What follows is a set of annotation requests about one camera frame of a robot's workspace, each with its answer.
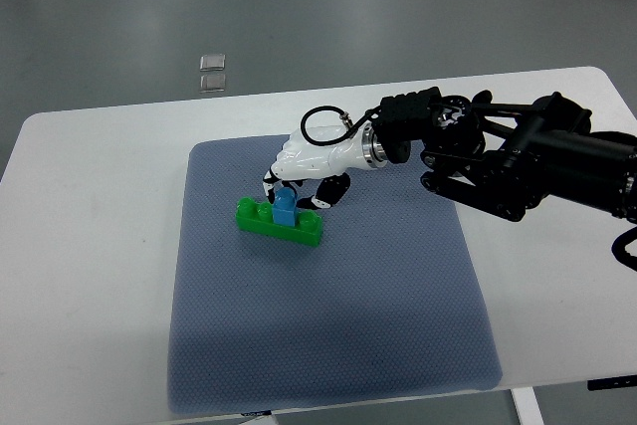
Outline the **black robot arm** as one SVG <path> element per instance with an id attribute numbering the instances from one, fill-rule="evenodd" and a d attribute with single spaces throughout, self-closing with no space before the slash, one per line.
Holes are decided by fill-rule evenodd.
<path id="1" fill-rule="evenodd" d="M 516 105 L 430 88 L 367 114 L 390 162 L 422 143 L 420 182 L 432 193 L 513 222 L 549 195 L 636 220 L 635 136 L 592 130 L 591 110 L 560 93 Z"/>

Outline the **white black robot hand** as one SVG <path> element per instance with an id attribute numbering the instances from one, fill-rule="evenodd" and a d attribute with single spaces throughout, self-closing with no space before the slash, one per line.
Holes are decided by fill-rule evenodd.
<path id="1" fill-rule="evenodd" d="M 348 169 L 371 170 L 383 165 L 383 161 L 378 162 L 372 156 L 371 147 L 363 144 L 362 132 L 338 144 L 317 146 L 310 144 L 297 129 L 283 144 L 264 175 L 263 188 L 273 204 L 277 182 L 301 184 L 306 180 L 320 180 L 316 193 L 300 199 L 297 206 L 302 209 L 328 209 L 349 189 Z"/>

